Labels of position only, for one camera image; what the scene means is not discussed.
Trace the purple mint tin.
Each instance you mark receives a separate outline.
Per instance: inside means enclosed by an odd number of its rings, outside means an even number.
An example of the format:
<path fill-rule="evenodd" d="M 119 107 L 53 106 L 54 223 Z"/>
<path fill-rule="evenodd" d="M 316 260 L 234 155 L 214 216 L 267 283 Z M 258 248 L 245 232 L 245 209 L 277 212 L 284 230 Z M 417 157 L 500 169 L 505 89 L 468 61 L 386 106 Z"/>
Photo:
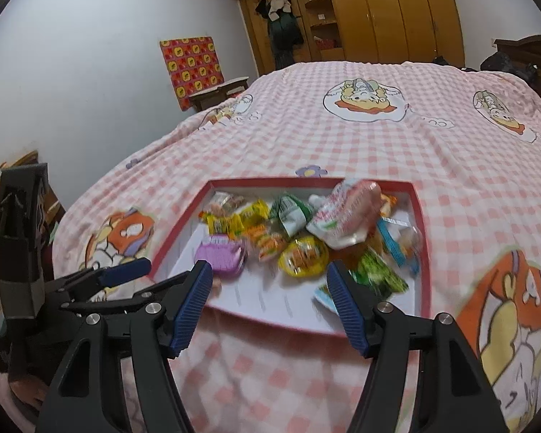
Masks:
<path fill-rule="evenodd" d="M 201 240 L 195 261 L 207 262 L 215 276 L 236 277 L 246 263 L 247 250 L 241 240 L 232 240 L 226 235 L 211 235 Z"/>

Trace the clear burger gummy packet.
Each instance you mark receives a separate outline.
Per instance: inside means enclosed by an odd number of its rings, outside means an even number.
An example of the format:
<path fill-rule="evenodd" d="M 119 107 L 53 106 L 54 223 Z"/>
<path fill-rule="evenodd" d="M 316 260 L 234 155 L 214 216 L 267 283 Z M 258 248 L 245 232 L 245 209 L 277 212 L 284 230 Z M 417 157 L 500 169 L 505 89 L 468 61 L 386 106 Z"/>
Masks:
<path fill-rule="evenodd" d="M 215 192 L 203 208 L 203 212 L 216 217 L 228 217 L 234 214 L 245 202 L 246 198 L 240 194 Z"/>

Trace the blue clear candy packet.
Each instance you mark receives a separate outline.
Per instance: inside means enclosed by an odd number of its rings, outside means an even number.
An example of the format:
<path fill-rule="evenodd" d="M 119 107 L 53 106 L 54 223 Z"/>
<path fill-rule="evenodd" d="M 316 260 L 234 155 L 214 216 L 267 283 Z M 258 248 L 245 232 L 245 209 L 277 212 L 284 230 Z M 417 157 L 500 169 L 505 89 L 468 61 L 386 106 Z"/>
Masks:
<path fill-rule="evenodd" d="M 390 217 L 381 217 L 376 227 L 386 258 L 398 269 L 417 276 L 422 266 L 420 253 L 423 244 L 419 230 L 408 222 Z"/>

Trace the yellow candy packet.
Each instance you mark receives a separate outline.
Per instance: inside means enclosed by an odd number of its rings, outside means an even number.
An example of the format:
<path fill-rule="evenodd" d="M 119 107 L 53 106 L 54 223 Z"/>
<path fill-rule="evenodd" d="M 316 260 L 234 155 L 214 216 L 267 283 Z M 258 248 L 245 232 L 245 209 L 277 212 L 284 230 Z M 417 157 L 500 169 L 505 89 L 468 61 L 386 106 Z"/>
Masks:
<path fill-rule="evenodd" d="M 269 219 L 269 206 L 265 200 L 259 198 L 243 208 L 239 217 L 245 229 L 259 226 Z"/>

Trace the yellow jelly cup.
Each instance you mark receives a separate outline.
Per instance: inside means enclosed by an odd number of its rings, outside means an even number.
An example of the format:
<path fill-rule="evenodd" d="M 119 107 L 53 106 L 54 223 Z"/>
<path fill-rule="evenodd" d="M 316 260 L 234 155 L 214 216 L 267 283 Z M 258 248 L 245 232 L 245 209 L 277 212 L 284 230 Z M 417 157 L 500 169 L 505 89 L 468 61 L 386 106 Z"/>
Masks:
<path fill-rule="evenodd" d="M 290 277 L 318 277 L 326 271 L 328 247 L 312 235 L 297 237 L 283 250 L 278 267 Z"/>

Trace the green white snack packet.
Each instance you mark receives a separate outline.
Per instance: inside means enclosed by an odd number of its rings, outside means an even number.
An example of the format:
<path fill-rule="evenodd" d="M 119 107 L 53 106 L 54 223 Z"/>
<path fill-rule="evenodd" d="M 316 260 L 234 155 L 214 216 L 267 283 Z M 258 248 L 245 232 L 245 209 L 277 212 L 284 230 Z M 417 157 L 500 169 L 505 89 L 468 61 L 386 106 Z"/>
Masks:
<path fill-rule="evenodd" d="M 291 193 L 282 193 L 272 203 L 269 220 L 291 239 L 306 227 L 315 213 L 316 210 L 307 201 Z"/>

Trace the orange rice cracker pack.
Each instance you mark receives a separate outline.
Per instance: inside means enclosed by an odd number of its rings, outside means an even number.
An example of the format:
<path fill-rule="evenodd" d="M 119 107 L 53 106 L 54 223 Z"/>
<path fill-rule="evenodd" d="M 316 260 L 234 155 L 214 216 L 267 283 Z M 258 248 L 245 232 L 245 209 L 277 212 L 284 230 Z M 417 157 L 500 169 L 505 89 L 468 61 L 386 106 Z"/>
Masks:
<path fill-rule="evenodd" d="M 383 218 L 389 218 L 394 213 L 398 199 L 395 196 L 389 196 L 388 194 L 381 194 L 381 207 L 380 216 Z"/>

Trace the pink brown snack bag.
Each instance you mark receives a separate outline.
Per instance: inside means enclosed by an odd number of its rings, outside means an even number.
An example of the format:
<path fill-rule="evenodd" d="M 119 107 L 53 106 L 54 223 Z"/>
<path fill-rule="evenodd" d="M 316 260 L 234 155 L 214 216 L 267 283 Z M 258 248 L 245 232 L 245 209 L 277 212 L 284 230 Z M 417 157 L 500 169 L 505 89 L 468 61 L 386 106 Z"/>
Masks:
<path fill-rule="evenodd" d="M 338 183 L 306 225 L 333 250 L 360 244 L 380 218 L 382 193 L 376 182 L 345 179 Z"/>

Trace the pink cardboard box tray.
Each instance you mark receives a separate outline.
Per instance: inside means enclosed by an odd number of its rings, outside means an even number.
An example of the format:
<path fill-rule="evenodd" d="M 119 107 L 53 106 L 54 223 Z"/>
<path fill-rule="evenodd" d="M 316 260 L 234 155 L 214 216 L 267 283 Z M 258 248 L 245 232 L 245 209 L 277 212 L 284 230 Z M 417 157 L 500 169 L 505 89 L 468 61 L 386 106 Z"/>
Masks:
<path fill-rule="evenodd" d="M 341 260 L 405 314 L 430 313 L 422 211 L 411 183 L 340 178 L 208 182 L 152 260 L 160 283 L 207 261 L 221 280 L 212 308 L 259 323 L 340 335 L 326 284 Z"/>

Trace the small wooden side table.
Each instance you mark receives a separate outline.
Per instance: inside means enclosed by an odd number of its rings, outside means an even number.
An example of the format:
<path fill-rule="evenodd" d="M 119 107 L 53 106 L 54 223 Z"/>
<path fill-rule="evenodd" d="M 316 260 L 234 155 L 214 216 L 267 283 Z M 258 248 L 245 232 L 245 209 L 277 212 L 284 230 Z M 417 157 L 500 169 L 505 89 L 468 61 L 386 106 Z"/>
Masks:
<path fill-rule="evenodd" d="M 236 77 L 188 97 L 196 111 L 206 110 L 248 89 L 248 76 Z"/>

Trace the red yellow patterned board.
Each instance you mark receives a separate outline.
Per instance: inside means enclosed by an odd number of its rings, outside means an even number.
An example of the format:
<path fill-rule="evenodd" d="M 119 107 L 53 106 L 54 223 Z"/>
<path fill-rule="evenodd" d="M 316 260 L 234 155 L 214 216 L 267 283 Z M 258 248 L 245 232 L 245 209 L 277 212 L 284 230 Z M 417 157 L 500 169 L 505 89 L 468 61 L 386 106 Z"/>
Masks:
<path fill-rule="evenodd" d="M 191 95 L 225 81 L 212 37 L 161 40 L 159 45 L 182 111 L 191 108 Z"/>

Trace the pink checkered bed sheet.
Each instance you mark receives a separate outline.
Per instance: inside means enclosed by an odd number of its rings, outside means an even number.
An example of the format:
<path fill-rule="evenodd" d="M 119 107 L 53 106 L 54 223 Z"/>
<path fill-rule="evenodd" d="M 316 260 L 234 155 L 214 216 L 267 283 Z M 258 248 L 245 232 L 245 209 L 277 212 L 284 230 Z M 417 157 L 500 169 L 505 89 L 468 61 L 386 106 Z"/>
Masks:
<path fill-rule="evenodd" d="M 155 258 L 212 179 L 411 183 L 430 247 L 430 310 L 481 360 L 508 429 L 541 412 L 541 98 L 507 73 L 452 66 L 298 64 L 189 116 L 66 212 L 57 276 L 127 260 L 140 226 Z"/>

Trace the dark hanging clothes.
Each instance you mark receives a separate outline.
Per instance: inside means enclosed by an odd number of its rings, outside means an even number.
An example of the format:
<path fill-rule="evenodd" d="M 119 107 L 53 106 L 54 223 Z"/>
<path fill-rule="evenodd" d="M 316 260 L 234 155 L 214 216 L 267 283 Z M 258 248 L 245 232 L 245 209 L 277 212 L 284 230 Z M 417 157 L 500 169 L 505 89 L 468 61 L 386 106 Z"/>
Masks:
<path fill-rule="evenodd" d="M 267 22 L 276 69 L 295 64 L 294 51 L 305 43 L 291 0 L 260 0 L 255 13 Z"/>

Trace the wooden wardrobe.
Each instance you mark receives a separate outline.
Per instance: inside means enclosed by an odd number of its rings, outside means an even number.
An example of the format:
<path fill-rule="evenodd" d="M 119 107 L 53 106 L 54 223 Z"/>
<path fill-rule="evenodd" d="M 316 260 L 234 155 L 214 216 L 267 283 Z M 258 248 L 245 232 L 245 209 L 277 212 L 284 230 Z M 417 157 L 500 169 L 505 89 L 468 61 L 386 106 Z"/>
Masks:
<path fill-rule="evenodd" d="M 456 0 L 290 0 L 303 36 L 297 62 L 465 64 Z M 276 68 L 263 2 L 238 0 L 258 72 Z"/>

